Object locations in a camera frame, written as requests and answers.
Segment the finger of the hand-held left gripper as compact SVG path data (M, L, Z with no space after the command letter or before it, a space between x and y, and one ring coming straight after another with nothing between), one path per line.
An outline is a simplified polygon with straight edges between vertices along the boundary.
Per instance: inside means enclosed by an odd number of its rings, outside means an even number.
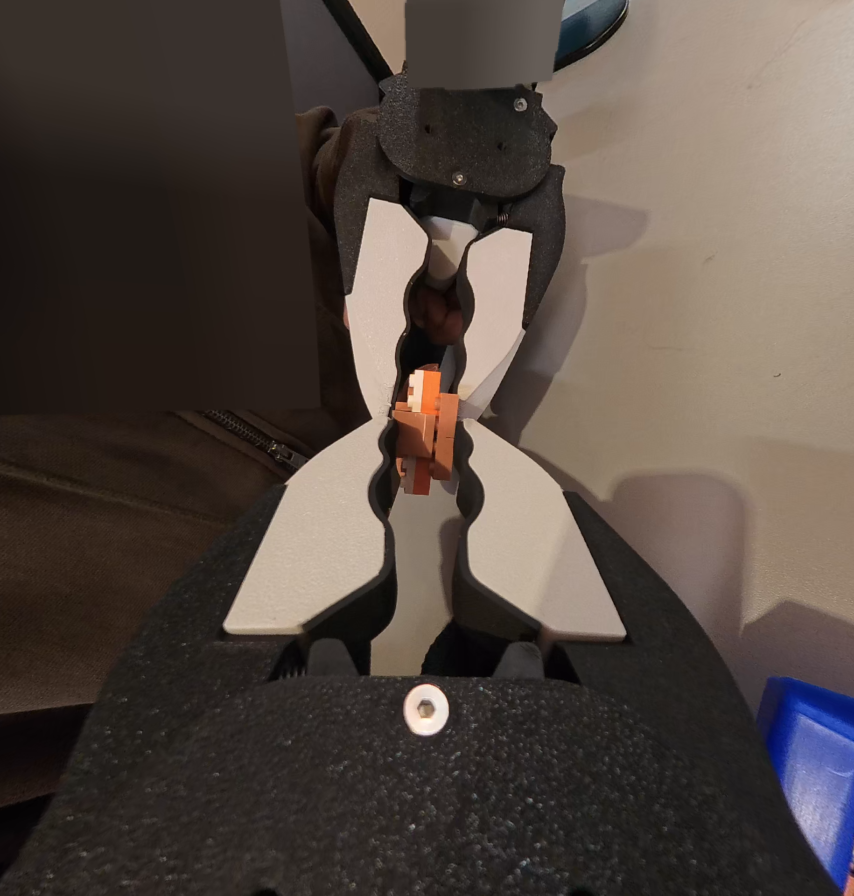
M395 402L407 299L428 260L429 238L410 210L371 198L352 291L345 298L357 381L375 419Z
M455 285L472 315L441 362L442 385L455 386L459 398L459 420L484 413L523 341L532 242L530 233L504 228L467 247Z

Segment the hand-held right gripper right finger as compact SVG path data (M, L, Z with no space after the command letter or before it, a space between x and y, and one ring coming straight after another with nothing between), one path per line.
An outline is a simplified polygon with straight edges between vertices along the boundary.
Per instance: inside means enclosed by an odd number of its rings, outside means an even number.
M477 420L455 438L464 528L452 614L507 641L622 641L626 629L555 479Z

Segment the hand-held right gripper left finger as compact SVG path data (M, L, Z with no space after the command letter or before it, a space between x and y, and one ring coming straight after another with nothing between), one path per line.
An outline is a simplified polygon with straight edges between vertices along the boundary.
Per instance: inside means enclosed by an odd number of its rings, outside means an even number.
M387 627L397 602L395 445L395 425L376 418L291 476L226 634L370 641Z

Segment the brown lego assembly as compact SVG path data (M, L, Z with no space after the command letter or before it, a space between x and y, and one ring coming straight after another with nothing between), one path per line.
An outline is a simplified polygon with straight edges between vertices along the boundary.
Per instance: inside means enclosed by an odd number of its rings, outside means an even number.
M438 364L416 368L392 409L397 424L397 468L406 494L428 496L433 482L454 469L459 397L442 385Z

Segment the blue plastic bin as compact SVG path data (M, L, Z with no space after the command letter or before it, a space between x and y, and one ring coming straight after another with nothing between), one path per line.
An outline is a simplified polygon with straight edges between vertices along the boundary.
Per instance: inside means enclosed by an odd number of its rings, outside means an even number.
M854 894L854 697L768 679L757 727L794 820L843 894Z

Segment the person's left forearm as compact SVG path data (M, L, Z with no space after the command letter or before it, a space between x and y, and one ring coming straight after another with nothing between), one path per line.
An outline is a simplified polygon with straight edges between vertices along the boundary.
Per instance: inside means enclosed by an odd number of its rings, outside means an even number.
M295 114L305 205L321 227L335 235L336 180L343 163L342 127L333 110L315 106Z

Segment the person's left hand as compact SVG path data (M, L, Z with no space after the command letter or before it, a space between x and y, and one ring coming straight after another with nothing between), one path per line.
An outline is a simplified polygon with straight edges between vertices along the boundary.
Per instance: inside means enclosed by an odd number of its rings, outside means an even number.
M434 345L454 345L463 335L464 315L454 281L443 289L426 281L416 283L408 311L412 324L423 330Z

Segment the black framed grey panel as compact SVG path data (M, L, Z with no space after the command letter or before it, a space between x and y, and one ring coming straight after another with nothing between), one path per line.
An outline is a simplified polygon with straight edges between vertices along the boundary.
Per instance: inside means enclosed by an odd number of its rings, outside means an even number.
M349 1L281 1L294 110L342 120L378 104L390 67Z

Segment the dark blue round object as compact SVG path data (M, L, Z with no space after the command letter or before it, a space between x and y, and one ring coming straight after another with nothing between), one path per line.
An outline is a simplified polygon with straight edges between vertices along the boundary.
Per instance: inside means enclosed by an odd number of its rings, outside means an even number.
M629 1L564 1L554 72L590 55L623 25Z

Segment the person's brown jacket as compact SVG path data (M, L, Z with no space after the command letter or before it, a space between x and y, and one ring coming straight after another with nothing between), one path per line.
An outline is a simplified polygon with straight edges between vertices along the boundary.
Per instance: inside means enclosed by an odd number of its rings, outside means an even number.
M147 611L270 487L367 418L310 411L0 416L0 808L49 792L57 742Z

